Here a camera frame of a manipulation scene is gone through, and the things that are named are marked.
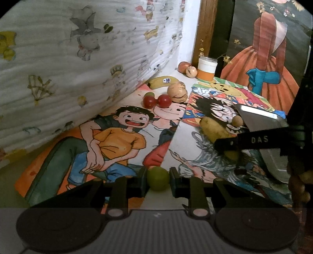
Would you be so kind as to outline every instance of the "yellow banana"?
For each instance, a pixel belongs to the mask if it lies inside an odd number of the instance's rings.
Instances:
[[[174,78],[172,76],[163,76],[150,79],[147,81],[147,84],[150,87],[150,89],[157,89],[160,87],[169,86],[177,82],[179,82],[177,78]]]
[[[210,142],[214,144],[217,139],[231,138],[231,134],[225,130],[218,122],[210,117],[204,117],[200,120],[200,126]],[[237,162],[239,151],[225,151],[225,156],[232,161]]]

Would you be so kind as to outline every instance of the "orange t-shirt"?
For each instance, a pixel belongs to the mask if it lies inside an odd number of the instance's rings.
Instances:
[[[146,140],[143,135],[134,131],[128,132],[123,128],[109,128],[94,136],[100,141],[99,147],[102,154],[111,159],[125,156],[132,149],[143,149],[146,147]],[[127,165],[127,160],[119,161]]]

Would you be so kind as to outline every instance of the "anime poster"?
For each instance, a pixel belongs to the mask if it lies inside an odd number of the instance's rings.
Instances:
[[[62,133],[23,172],[17,191],[35,205],[94,178],[114,182],[136,176],[143,165],[160,166],[186,103],[145,109],[141,102],[149,91],[143,85],[109,110]],[[129,207],[138,208],[142,201],[133,198]]]
[[[174,166],[181,175],[194,175],[207,183],[212,183],[217,177],[224,178],[248,191],[285,207],[291,207],[291,194],[287,185],[267,177],[266,165],[259,151],[245,150],[238,163],[234,163],[224,155],[220,155],[200,130],[199,121],[207,116],[217,121],[232,136],[248,131],[245,126],[236,128],[231,123],[232,118],[238,115],[234,105],[239,102],[249,105],[251,102],[248,101],[248,97],[254,100],[254,103],[251,103],[254,107],[271,111],[267,108],[268,102],[260,99],[247,88],[242,89],[250,95],[246,96],[234,86],[218,83],[217,78],[215,83],[195,84],[162,167]]]
[[[288,114],[305,73],[311,34],[312,15],[295,0],[236,1],[221,78]]]

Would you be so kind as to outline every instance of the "plastic container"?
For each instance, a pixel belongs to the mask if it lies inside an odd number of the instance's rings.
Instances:
[[[215,75],[217,59],[201,56],[199,58],[197,78],[211,82]]]

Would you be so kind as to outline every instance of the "white wall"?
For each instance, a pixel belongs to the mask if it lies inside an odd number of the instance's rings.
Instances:
[[[182,61],[191,62],[196,41],[201,0],[186,0],[185,17],[182,25],[182,40],[178,50],[166,66],[153,77],[170,75]]]

